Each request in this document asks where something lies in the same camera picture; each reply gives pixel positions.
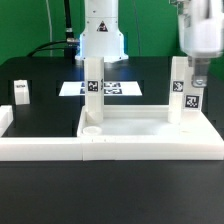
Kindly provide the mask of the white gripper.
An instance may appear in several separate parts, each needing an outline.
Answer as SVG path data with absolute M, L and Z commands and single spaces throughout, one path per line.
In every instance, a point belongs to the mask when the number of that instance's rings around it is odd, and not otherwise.
M 178 26 L 181 50 L 192 59 L 192 86 L 205 88 L 210 66 L 224 49 L 222 0 L 180 0 Z

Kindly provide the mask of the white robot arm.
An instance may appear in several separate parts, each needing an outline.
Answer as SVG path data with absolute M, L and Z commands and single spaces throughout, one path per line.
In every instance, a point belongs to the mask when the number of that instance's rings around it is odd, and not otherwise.
M 224 51 L 223 0 L 169 0 L 177 7 L 180 49 L 193 68 L 192 85 L 207 86 L 212 58 Z M 103 57 L 105 62 L 125 60 L 124 35 L 118 28 L 118 0 L 84 0 L 85 28 L 80 35 L 77 60 Z

